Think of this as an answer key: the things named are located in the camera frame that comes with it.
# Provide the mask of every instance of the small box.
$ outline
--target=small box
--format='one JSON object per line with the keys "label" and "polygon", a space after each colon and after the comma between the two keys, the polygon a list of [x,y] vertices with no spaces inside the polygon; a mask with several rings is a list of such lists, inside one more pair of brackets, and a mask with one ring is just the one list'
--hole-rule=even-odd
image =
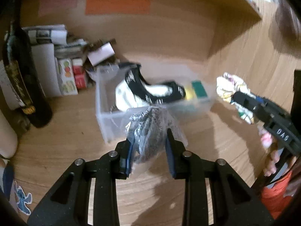
{"label": "small box", "polygon": [[72,69],[73,69],[74,75],[81,75],[84,73],[83,64],[84,64],[84,62],[80,58],[72,60]]}
{"label": "small box", "polygon": [[58,70],[61,78],[61,90],[63,95],[78,94],[72,70],[71,59],[61,59],[58,61]]}
{"label": "small box", "polygon": [[108,42],[96,51],[89,52],[88,59],[90,60],[92,66],[95,66],[101,63],[102,61],[112,57],[113,55],[115,55],[115,52],[112,48],[111,43]]}
{"label": "small box", "polygon": [[82,73],[81,75],[75,75],[75,83],[77,89],[85,89],[88,85],[88,77],[86,73]]}

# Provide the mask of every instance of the red box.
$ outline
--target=red box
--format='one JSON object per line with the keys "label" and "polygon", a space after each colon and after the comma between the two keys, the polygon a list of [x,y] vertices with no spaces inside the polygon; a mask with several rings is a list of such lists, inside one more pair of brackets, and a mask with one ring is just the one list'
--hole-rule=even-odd
{"label": "red box", "polygon": [[80,74],[80,75],[75,75],[75,83],[77,89],[84,89],[87,88],[88,85],[88,77],[86,73]]}
{"label": "red box", "polygon": [[84,68],[82,66],[73,65],[72,69],[73,69],[73,74],[75,75],[81,75],[84,73]]}

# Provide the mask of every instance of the clear plastic bag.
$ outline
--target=clear plastic bag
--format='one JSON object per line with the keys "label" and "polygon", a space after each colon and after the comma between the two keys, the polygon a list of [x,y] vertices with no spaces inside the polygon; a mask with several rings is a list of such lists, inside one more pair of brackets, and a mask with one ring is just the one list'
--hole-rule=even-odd
{"label": "clear plastic bag", "polygon": [[129,118],[125,131],[132,148],[131,174],[136,176],[146,172],[165,150],[168,128],[172,130],[175,140],[188,146],[188,141],[178,127],[177,121],[165,107],[150,106],[147,110]]}

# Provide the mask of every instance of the orange sticky note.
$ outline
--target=orange sticky note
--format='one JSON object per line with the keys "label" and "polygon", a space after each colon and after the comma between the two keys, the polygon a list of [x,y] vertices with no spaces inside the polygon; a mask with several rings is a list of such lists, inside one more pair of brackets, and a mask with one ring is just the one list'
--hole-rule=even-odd
{"label": "orange sticky note", "polygon": [[85,14],[148,14],[150,8],[150,0],[87,0]]}

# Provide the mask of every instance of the plastic storage bin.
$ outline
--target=plastic storage bin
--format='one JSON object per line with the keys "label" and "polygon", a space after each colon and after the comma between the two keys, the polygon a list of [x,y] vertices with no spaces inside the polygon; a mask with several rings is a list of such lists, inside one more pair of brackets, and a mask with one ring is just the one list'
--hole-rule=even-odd
{"label": "plastic storage bin", "polygon": [[[148,107],[131,108],[126,112],[113,111],[111,107],[115,104],[115,88],[124,80],[125,73],[131,66],[119,68],[118,65],[99,66],[97,68],[96,82],[96,117],[106,143],[113,140],[125,138],[125,126],[131,115],[139,113]],[[191,71],[186,65],[147,63],[142,64],[141,74],[151,84],[158,84],[166,80],[175,80],[182,86],[191,84],[194,80],[201,80],[208,97],[181,100],[165,104],[174,118],[195,118],[210,110],[216,98],[216,88],[202,81],[198,74]]]}

